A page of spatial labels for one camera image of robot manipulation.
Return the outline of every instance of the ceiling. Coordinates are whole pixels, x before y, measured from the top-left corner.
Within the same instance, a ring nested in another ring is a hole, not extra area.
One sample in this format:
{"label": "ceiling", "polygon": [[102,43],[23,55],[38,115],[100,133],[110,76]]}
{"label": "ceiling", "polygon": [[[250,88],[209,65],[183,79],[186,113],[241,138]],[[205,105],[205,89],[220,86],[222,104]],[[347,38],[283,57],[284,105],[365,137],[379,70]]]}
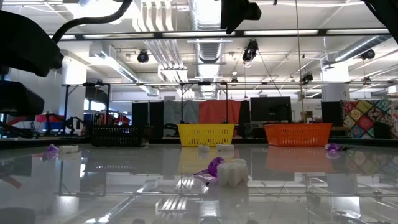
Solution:
{"label": "ceiling", "polygon": [[[73,15],[67,11],[67,8],[62,6],[59,1],[47,1],[47,6],[40,3],[40,5],[28,5],[29,2],[37,2],[34,0],[24,1],[25,6],[21,6],[18,1],[4,0],[3,10],[19,13],[27,16],[33,21],[37,22],[48,34],[53,34],[65,21],[73,19]],[[278,4],[271,5],[271,0],[257,1],[262,11],[262,16],[259,21],[244,21],[237,28],[237,30],[264,30],[264,29],[297,29],[296,8],[293,6],[286,6]],[[309,4],[336,4],[336,3],[356,3],[360,0],[343,1],[343,0],[298,0],[298,3]],[[188,7],[188,1],[178,0],[172,1],[172,22],[176,31],[191,30],[190,13],[183,10]],[[298,26],[299,29],[336,29],[336,28],[383,28],[384,26],[372,15],[369,9],[364,4],[357,4],[345,7],[298,7]],[[76,27],[69,31],[68,34],[100,34],[100,33],[114,33],[114,32],[134,32],[132,28],[131,19],[125,19],[118,25],[101,24],[101,25],[85,25]],[[300,73],[295,73],[300,65],[303,66],[311,61],[311,58],[323,52],[337,52],[351,45],[362,38],[361,36],[332,36],[326,37],[301,37],[300,48],[298,39],[296,37],[261,37],[257,38],[259,44],[259,51],[261,57],[257,55],[249,68],[244,68],[241,60],[241,53],[245,46],[247,46],[250,38],[231,38],[231,43],[225,44],[223,49],[223,62],[221,65],[219,80],[229,81],[232,77],[231,72],[238,73],[238,80],[244,82],[259,82],[269,81],[266,68],[271,73],[271,77],[275,81],[290,81],[293,76],[296,81],[299,80]],[[112,45],[118,52],[118,60],[125,64],[128,69],[132,70],[144,82],[160,82],[157,76],[158,64],[154,57],[150,54],[148,63],[138,63],[136,58],[140,49],[145,49],[146,46],[143,40],[99,40],[104,45]],[[105,65],[90,65],[88,57],[88,46],[92,41],[71,41],[61,42],[60,47],[73,52],[75,55],[81,57],[89,63],[88,78],[103,79],[108,82],[121,83],[125,82],[122,76],[112,68]],[[188,44],[187,39],[177,39],[178,49],[183,59],[184,65],[187,67],[187,76],[190,79],[195,78],[196,62],[195,49],[193,44]],[[398,49],[394,39],[378,45],[373,48],[376,52],[376,58],[385,54],[393,52]],[[363,68],[363,61],[360,59],[349,60],[349,75],[350,79],[361,78],[364,74],[379,71],[383,68],[393,66],[398,59],[397,54],[390,54],[388,57],[383,57],[374,63]],[[320,65],[316,62],[311,64],[311,69],[314,80],[320,80]],[[387,73],[377,77],[378,80],[391,80],[397,78],[396,72]],[[247,89],[255,88],[255,85],[246,86]],[[291,86],[291,88],[298,88],[298,85]],[[378,85],[375,88],[382,90],[387,85]],[[274,86],[262,86],[261,88],[275,88]],[[361,85],[353,86],[352,88],[362,88]],[[113,91],[142,91],[138,87],[114,88]]]}

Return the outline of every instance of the black basket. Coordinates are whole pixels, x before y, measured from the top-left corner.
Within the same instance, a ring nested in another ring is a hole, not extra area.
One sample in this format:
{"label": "black basket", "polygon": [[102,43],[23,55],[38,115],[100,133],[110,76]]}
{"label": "black basket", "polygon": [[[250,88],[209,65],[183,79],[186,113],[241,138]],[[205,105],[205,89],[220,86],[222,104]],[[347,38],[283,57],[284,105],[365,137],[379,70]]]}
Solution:
{"label": "black basket", "polygon": [[135,126],[96,125],[91,130],[93,146],[136,146],[142,144],[143,129]]}

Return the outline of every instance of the column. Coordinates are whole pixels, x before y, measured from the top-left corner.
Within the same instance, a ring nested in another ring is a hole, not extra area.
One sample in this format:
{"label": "column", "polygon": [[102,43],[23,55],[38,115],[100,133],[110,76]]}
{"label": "column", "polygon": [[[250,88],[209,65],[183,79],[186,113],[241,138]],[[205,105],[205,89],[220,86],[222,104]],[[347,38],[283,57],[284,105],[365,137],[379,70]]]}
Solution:
{"label": "column", "polygon": [[[82,84],[86,82],[87,69],[82,63],[65,57],[62,63],[62,83],[63,84]],[[69,88],[69,92],[74,89],[73,86]],[[65,108],[65,87],[61,88],[61,99],[59,114],[64,115]],[[68,97],[67,118],[76,116],[83,119],[84,100],[86,96],[86,88],[78,87]]]}
{"label": "column", "polygon": [[[323,69],[321,72],[321,80],[326,82],[341,82],[349,81],[348,64],[347,62],[340,62],[332,65],[331,69]],[[323,85],[322,86],[322,101],[349,101],[349,84],[340,85]]]}

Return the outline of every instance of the orange basket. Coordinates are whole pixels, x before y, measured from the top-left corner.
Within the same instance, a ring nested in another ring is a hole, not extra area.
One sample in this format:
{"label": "orange basket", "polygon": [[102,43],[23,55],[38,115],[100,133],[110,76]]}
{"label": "orange basket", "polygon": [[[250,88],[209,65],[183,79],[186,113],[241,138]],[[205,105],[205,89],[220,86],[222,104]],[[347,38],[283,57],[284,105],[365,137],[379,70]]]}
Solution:
{"label": "orange basket", "polygon": [[268,147],[267,168],[277,172],[333,172],[324,147]]}
{"label": "orange basket", "polygon": [[268,144],[274,146],[324,146],[332,124],[265,125]]}

